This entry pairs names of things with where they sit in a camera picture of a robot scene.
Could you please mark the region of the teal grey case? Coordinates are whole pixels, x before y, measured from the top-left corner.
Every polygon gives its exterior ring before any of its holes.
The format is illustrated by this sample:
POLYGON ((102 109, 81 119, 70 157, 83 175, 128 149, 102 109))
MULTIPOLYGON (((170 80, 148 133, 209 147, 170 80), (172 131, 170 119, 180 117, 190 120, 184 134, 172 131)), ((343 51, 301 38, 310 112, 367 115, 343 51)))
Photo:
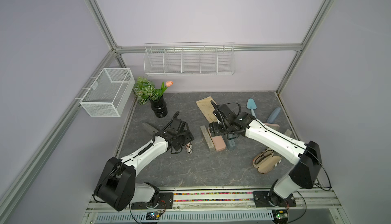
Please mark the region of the teal grey case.
POLYGON ((225 140, 226 147, 229 151, 232 151, 236 148, 235 137, 233 134, 228 134, 225 140))

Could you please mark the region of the beige case brown sunglasses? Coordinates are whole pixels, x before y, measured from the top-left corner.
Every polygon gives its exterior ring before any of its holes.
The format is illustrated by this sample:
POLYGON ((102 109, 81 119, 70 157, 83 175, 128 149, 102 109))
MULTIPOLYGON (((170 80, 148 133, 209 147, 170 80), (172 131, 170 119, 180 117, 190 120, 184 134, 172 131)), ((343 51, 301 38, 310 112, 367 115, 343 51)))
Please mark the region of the beige case brown sunglasses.
POLYGON ((191 155, 192 154, 192 143, 189 142, 185 145, 185 150, 187 152, 188 155, 191 155))

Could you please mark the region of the pink glasses case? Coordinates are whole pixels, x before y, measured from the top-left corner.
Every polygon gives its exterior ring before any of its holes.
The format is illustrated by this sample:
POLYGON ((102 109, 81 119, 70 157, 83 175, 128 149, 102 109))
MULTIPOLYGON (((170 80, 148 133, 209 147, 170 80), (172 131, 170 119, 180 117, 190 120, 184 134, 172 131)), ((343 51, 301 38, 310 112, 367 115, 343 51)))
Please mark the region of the pink glasses case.
POLYGON ((210 129, 208 129, 208 133, 211 137, 212 143, 213 143, 215 150, 217 152, 220 152, 220 151, 223 151, 226 149, 225 141, 221 135, 220 136, 213 136, 212 133, 210 132, 210 129))

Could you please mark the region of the green glasses case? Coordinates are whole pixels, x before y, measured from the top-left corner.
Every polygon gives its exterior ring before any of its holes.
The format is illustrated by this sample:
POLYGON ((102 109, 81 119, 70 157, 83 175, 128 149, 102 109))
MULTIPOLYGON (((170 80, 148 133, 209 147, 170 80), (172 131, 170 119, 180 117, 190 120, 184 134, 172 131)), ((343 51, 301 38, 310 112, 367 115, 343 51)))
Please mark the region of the green glasses case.
POLYGON ((207 128, 204 125, 202 125, 200 127, 200 129, 201 129, 202 135, 205 138, 205 142, 207 143, 209 150, 210 151, 215 151, 214 143, 212 141, 212 138, 209 135, 209 132, 208 132, 207 128))

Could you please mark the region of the blue brown glasses case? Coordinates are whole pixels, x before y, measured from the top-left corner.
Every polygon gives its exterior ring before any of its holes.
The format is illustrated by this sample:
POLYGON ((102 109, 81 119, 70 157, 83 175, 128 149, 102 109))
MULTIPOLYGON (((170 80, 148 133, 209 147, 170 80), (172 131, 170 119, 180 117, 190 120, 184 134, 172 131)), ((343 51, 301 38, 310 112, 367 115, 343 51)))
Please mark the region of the blue brown glasses case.
POLYGON ((266 123, 268 124, 273 124, 274 121, 277 119, 278 115, 280 114, 281 112, 281 108, 280 107, 277 107, 271 114, 270 116, 268 117, 266 123))

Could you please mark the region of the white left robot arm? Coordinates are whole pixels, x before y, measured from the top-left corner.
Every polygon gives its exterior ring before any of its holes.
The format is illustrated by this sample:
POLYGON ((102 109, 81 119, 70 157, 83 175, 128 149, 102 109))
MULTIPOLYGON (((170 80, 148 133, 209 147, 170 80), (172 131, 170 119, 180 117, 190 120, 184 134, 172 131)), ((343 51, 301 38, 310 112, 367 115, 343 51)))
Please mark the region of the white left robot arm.
POLYGON ((132 204, 143 204, 156 208, 163 202, 160 189, 144 182, 136 183, 138 174, 154 159, 167 151, 179 154, 194 140, 188 123, 179 119, 175 112, 163 129, 153 132, 152 139, 135 152, 122 158, 110 158, 101 173, 93 192, 93 199, 100 198, 116 211, 132 204))

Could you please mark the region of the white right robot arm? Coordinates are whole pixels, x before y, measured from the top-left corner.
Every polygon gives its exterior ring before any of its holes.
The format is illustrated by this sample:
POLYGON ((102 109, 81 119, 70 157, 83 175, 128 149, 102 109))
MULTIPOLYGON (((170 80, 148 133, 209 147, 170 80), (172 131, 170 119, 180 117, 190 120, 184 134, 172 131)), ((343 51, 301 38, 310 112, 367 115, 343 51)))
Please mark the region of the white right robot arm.
POLYGON ((231 111, 226 104, 217 105, 211 102, 217 118, 209 124, 212 136, 242 135, 253 139, 286 158, 292 169, 284 177, 276 180, 268 192, 254 193, 258 207, 294 207, 296 202, 293 193, 297 190, 312 189, 323 164, 319 145, 286 136, 256 119, 255 116, 240 111, 231 111))

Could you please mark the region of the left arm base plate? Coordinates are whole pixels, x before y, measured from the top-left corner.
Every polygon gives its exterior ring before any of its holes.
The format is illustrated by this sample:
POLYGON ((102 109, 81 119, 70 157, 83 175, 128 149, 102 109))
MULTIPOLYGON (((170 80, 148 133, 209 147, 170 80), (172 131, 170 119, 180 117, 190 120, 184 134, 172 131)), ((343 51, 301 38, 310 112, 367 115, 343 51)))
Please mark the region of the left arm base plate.
POLYGON ((132 203, 132 210, 147 210, 147 209, 172 209, 174 203, 173 192, 161 192, 157 197, 156 203, 137 202, 132 203))

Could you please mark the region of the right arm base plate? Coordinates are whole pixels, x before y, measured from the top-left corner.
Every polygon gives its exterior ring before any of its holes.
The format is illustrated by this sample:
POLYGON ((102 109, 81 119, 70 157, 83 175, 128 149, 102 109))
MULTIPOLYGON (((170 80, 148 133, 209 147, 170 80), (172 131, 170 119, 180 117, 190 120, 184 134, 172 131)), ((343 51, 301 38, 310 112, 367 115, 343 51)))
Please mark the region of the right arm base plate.
POLYGON ((297 206, 293 194, 290 194, 287 198, 284 199, 274 192, 254 191, 253 197, 254 197, 255 206, 257 208, 261 208, 261 207, 290 208, 290 207, 297 206))

